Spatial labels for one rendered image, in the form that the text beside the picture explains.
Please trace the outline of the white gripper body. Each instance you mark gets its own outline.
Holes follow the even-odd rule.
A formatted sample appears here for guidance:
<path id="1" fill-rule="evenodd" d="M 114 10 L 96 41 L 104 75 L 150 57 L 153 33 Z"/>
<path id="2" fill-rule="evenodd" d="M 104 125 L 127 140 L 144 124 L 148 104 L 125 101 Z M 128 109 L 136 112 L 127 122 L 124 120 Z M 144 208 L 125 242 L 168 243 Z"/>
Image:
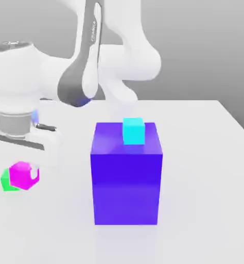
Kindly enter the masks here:
<path id="1" fill-rule="evenodd" d="M 60 144 L 61 134 L 58 131 L 31 131 L 24 139 L 0 134 L 0 157 L 12 163 L 26 161 L 54 167 L 57 165 Z"/>

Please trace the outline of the small magenta cube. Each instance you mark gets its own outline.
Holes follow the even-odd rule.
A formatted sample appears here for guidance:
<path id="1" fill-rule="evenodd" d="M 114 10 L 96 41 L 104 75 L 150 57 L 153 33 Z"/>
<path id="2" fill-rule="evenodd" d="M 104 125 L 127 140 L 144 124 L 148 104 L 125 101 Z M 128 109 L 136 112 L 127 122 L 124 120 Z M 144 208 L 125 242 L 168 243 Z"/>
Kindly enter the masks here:
<path id="1" fill-rule="evenodd" d="M 9 168 L 10 184 L 23 190 L 29 190 L 39 180 L 30 177 L 30 162 L 19 161 Z"/>

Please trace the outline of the small green cube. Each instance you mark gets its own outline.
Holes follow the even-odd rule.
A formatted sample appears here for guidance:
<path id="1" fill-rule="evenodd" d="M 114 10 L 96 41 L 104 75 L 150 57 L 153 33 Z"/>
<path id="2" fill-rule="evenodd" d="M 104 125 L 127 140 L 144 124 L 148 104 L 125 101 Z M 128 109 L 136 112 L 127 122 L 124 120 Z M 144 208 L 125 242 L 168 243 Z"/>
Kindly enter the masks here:
<path id="1" fill-rule="evenodd" d="M 20 189 L 18 187 L 14 187 L 10 185 L 10 177 L 9 177 L 9 169 L 4 169 L 2 175 L 1 175 L 1 184 L 3 191 L 19 191 Z"/>

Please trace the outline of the small cyan cube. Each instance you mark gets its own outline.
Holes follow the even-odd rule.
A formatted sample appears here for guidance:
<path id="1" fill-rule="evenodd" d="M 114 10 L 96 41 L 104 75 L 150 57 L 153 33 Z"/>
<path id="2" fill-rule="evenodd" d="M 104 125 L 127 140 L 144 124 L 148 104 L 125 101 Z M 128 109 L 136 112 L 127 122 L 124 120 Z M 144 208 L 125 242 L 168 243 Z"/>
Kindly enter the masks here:
<path id="1" fill-rule="evenodd" d="M 145 123 L 142 118 L 123 119 L 124 145 L 145 144 Z"/>

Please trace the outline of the large blue box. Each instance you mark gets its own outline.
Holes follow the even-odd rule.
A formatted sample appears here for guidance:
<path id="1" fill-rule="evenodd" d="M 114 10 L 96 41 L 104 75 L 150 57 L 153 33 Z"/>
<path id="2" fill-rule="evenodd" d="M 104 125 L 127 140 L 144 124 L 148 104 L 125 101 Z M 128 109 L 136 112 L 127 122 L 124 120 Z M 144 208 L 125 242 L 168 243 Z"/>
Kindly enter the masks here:
<path id="1" fill-rule="evenodd" d="M 145 144 L 125 145 L 121 123 L 97 123 L 91 148 L 96 225 L 156 225 L 163 151 L 154 123 Z"/>

